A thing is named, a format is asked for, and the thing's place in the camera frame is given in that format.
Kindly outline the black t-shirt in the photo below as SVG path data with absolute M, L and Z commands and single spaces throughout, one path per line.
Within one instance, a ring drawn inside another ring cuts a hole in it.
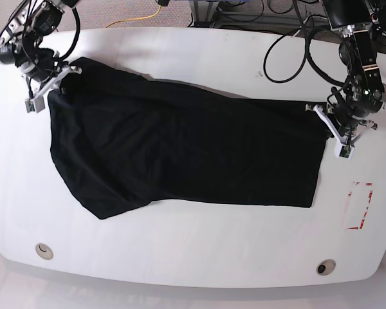
M 48 94 L 51 157 L 104 220 L 154 201 L 309 208 L 329 131 L 305 103 L 229 98 L 88 58 Z

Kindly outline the red tape rectangle marking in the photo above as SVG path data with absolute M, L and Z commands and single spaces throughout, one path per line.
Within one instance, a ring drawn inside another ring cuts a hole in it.
M 354 182 L 347 197 L 344 221 L 347 230 L 363 229 L 374 191 L 371 182 Z

